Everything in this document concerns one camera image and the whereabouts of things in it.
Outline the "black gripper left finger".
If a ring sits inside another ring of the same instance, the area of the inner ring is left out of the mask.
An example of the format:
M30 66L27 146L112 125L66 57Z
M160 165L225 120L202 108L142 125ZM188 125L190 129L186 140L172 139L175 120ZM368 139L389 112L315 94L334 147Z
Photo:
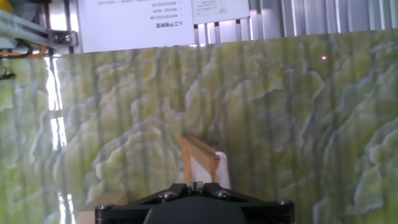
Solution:
M127 205L108 203L95 208L95 224L144 223L150 211L157 205L190 196L193 191L189 184L172 184L169 188L156 192Z

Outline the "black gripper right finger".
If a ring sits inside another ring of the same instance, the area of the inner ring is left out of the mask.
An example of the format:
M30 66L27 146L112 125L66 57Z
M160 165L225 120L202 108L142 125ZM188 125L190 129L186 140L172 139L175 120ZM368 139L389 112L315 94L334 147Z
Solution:
M195 182L195 193L233 205L242 212L247 223L293 224L295 204L291 200L266 202L222 187L218 183Z

